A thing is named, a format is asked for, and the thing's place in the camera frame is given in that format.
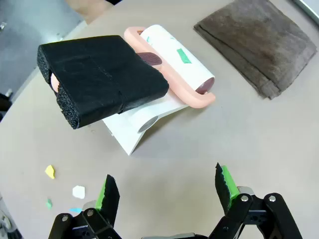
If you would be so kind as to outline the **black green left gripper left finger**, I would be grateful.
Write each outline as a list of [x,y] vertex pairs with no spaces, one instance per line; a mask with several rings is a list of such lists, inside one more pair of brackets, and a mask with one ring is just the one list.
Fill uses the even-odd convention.
[[95,207],[78,215],[61,213],[52,225],[50,239],[119,239],[114,229],[120,194],[114,177],[107,175]]

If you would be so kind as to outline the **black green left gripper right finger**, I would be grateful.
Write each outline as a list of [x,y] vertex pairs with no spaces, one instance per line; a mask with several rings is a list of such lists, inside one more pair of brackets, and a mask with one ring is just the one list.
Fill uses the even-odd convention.
[[246,225],[255,225],[265,239],[302,238],[282,195],[258,198],[251,188],[238,187],[228,168],[220,164],[216,164],[215,188],[224,216],[210,239],[238,239]]

